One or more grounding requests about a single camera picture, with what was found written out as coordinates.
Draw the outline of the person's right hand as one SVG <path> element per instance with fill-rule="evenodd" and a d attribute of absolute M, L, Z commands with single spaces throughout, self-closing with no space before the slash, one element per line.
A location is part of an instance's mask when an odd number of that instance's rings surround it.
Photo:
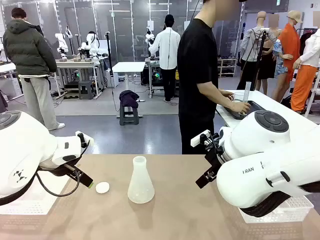
<path fill-rule="evenodd" d="M 228 103 L 227 108 L 230 109 L 231 111 L 239 113 L 239 114 L 246 114 L 250 110 L 251 105 L 247 102 L 231 101 Z"/>

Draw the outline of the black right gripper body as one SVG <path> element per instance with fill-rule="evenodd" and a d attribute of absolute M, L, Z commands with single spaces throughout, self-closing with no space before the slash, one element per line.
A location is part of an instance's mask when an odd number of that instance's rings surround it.
<path fill-rule="evenodd" d="M 204 172 L 204 176 L 216 176 L 218 170 L 224 163 L 222 155 L 224 153 L 223 147 L 219 146 L 220 135 L 214 133 L 204 141 L 204 148 L 207 151 L 205 159 L 209 162 L 211 167 Z"/>

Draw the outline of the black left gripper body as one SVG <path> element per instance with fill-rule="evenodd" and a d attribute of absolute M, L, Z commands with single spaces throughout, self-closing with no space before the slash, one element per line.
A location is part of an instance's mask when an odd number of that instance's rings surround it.
<path fill-rule="evenodd" d="M 72 176 L 74 174 L 74 169 L 68 165 L 68 164 L 62 164 L 58 166 L 57 168 L 47 168 L 44 166 L 39 166 L 38 167 L 39 171 L 47 171 L 52 173 L 56 177 L 62 177 L 62 176 Z"/>

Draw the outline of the person's left hand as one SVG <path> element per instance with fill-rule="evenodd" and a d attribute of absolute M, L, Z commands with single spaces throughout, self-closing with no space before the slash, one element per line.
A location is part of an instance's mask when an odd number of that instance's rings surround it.
<path fill-rule="evenodd" d="M 233 92 L 230 92 L 230 91 L 227 91 L 227 90 L 223 90 L 223 89 L 219 89 L 219 91 L 224 97 L 228 98 L 231 101 L 234 100 L 235 95 L 234 95 Z"/>

